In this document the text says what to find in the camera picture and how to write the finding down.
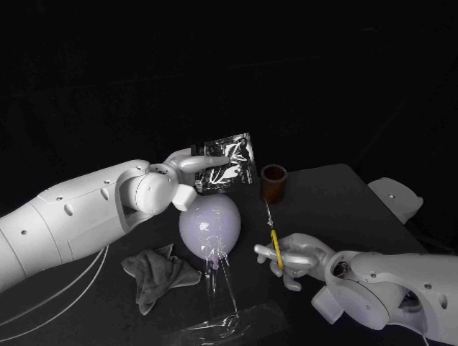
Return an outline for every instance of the black backdrop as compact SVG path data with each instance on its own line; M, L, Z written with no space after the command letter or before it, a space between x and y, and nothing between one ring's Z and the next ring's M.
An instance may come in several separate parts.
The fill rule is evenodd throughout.
M458 4L210 15L14 6L0 9L0 216L81 174L248 132L259 169L345 163L365 182L397 179L424 197L414 222L458 241Z

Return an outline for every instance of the foil packet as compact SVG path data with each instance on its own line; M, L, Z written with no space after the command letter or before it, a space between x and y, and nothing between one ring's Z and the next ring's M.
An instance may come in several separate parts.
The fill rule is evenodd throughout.
M230 158L225 165L210 167L195 173L195 190L200 195L225 193L254 183L256 165L248 133L194 144L191 155Z

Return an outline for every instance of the brown cup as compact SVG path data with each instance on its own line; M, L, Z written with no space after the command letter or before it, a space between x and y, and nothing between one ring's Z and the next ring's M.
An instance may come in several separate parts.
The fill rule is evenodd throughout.
M261 199L266 199L267 204L282 201L286 178L287 171L280 165L267 164L261 168Z

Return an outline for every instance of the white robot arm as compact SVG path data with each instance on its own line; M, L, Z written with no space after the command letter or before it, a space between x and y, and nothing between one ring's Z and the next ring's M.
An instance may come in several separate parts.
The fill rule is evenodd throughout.
M192 173L227 163L227 157L189 157L184 149L162 164L128 161L44 190L0 218L0 292L96 253L171 202L187 210Z
M371 329L400 325L431 340L458 346L458 256L436 254L382 255L375 252L335 253L306 234L279 239L284 285L310 275L325 281L310 303L332 324L345 312ZM259 262L274 261L269 247L254 246Z

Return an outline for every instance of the gray cloth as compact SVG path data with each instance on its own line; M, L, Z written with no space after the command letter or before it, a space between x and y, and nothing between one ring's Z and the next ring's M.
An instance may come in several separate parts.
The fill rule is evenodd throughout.
M200 282L201 272L171 256L171 251L172 244L156 250L145 249L120 262L122 269L136 280L135 302L142 315L171 288Z

